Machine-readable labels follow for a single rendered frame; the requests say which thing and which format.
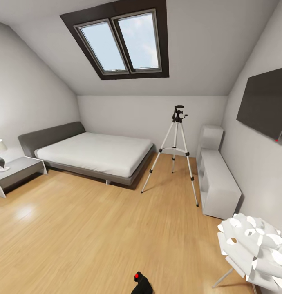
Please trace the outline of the camera tripod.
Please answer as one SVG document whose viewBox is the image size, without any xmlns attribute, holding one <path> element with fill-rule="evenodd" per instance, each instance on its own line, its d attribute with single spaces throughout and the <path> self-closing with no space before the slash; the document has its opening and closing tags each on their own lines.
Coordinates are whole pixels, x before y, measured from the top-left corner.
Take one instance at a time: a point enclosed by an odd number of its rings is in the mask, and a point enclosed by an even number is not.
<svg viewBox="0 0 282 294">
<path fill-rule="evenodd" d="M 173 149 L 173 150 L 174 150 L 174 155 L 173 155 L 173 158 L 172 158 L 173 160 L 175 160 L 175 150 L 178 150 L 178 151 L 182 151 L 182 152 L 184 152 L 184 153 L 186 154 L 186 157 L 187 157 L 187 160 L 188 160 L 188 166 L 189 166 L 190 176 L 191 176 L 191 181 L 192 181 L 192 185 L 193 185 L 193 189 L 194 189 L 196 205 L 197 205 L 197 207 L 198 207 L 199 205 L 198 205 L 198 203 L 197 203 L 197 198 L 196 198 L 196 193 L 195 193 L 195 187 L 194 187 L 194 183 L 193 183 L 193 181 L 194 181 L 194 177 L 192 176 L 192 171 L 191 171 L 191 167 L 190 167 L 190 161 L 189 161 L 189 157 L 188 157 L 188 156 L 190 155 L 190 153 L 189 153 L 188 150 L 187 150 L 186 139 L 185 139 L 184 130 L 183 130 L 183 125 L 182 125 L 182 118 L 179 117 L 179 114 L 181 114 L 181 113 L 183 114 L 183 111 L 181 111 L 181 110 L 177 110 L 177 108 L 184 108 L 184 106 L 182 106 L 182 105 L 175 106 L 175 111 L 174 111 L 174 114 L 173 114 L 173 116 L 172 116 L 172 119 L 173 119 L 172 124 L 171 124 L 171 126 L 170 126 L 170 128 L 169 128 L 169 130 L 168 130 L 168 133 L 167 133 L 167 135 L 166 135 L 166 137 L 165 137 L 165 139 L 164 139 L 164 142 L 163 142 L 161 148 L 159 149 L 159 154 L 158 154 L 158 156 L 157 156 L 157 158 L 156 158 L 156 160 L 155 160 L 155 163 L 154 163 L 154 165 L 153 165 L 153 168 L 154 168 L 154 166 L 155 166 L 155 164 L 156 164 L 156 162 L 157 162 L 157 159 L 158 159 L 160 153 L 162 152 L 162 150 L 165 150 L 165 149 L 167 149 L 167 150 L 168 150 L 168 149 Z M 174 137 L 174 144 L 173 144 L 173 147 L 164 148 L 164 144 L 165 144 L 165 142 L 166 142 L 166 140 L 167 140 L 167 138 L 168 138 L 168 135 L 169 135 L 169 133 L 170 133 L 170 131 L 171 131 L 171 129 L 172 129 L 172 127 L 173 127 L 173 125 L 174 125 L 175 122 L 176 122 L 176 126 L 175 126 L 175 137 Z M 178 123 L 180 123 L 181 132 L 182 132 L 182 137 L 183 137 L 183 141 L 184 141 L 185 151 L 182 150 L 182 149 L 176 148 L 176 145 L 177 145 L 177 130 L 178 130 Z M 153 172 L 153 168 L 150 170 L 150 174 Z"/>
</svg>

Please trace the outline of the digital camera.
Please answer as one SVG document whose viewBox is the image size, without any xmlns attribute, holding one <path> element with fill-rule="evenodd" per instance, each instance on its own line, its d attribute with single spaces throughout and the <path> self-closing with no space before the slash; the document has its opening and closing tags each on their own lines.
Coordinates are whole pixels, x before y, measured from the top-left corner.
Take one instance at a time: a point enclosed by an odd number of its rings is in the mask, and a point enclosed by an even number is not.
<svg viewBox="0 0 282 294">
<path fill-rule="evenodd" d="M 148 279 L 141 274 L 141 272 L 137 272 L 134 276 L 135 282 L 138 282 L 138 285 L 133 289 L 131 294 L 153 294 L 153 288 L 151 287 Z"/>
</svg>

